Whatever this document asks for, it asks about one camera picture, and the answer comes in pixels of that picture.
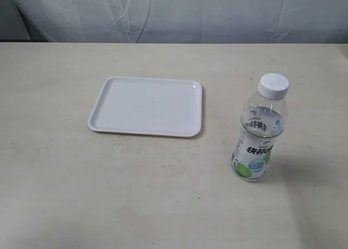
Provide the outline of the clear plastic water bottle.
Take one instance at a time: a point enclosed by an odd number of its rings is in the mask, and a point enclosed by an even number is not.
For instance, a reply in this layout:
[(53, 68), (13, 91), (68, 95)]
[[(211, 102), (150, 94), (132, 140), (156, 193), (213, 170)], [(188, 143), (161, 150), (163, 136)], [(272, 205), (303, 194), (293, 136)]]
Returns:
[(289, 81), (285, 76), (265, 74), (256, 93), (243, 107), (240, 136), (232, 153), (231, 166), (244, 181), (255, 182), (266, 174), (276, 139), (285, 129), (288, 89)]

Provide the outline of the white plastic tray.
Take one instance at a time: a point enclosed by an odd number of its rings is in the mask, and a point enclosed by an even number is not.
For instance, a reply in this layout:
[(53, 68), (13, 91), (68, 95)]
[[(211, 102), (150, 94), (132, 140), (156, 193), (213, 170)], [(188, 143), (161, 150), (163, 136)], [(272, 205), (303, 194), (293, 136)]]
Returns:
[(203, 87), (194, 80), (111, 77), (88, 119), (94, 132), (192, 138), (202, 129)]

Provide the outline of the white backdrop curtain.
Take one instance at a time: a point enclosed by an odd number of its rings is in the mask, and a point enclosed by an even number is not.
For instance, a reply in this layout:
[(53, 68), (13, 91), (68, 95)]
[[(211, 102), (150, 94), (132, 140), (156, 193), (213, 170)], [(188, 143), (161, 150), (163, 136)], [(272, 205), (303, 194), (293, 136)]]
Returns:
[(54, 42), (347, 42), (347, 0), (9, 1)]

